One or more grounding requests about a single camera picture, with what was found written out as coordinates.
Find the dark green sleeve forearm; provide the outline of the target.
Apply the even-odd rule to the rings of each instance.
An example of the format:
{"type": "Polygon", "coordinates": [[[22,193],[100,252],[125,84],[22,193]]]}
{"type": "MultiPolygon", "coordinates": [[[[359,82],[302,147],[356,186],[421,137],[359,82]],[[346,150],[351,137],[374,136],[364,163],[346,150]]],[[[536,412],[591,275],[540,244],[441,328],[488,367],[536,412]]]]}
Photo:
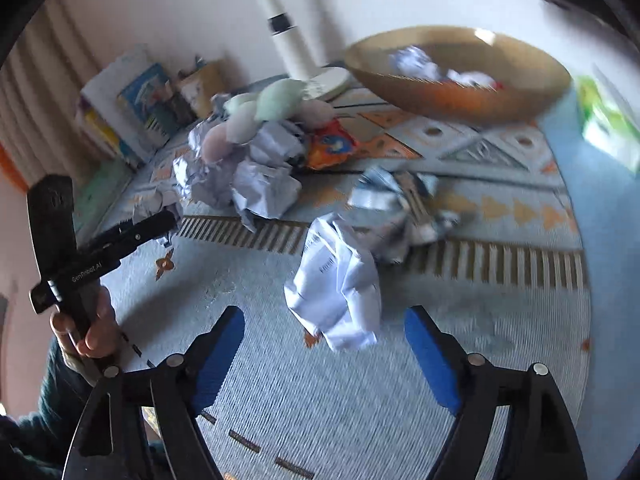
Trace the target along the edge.
{"type": "Polygon", "coordinates": [[[70,444],[92,391],[84,376],[51,342],[37,411],[1,419],[1,477],[59,479],[70,444]]]}

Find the person's left hand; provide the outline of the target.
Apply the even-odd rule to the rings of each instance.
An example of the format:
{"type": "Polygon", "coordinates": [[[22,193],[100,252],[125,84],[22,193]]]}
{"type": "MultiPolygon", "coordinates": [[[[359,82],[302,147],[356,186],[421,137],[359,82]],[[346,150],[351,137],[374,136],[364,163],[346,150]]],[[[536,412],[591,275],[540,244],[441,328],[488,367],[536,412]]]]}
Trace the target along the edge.
{"type": "Polygon", "coordinates": [[[96,319],[84,338],[73,340],[72,333],[76,332],[74,321],[60,310],[55,310],[51,314],[50,326],[58,345],[71,356],[90,359],[110,358],[116,356],[122,344],[122,335],[111,304],[110,292],[104,286],[99,288],[96,296],[96,319]]]}

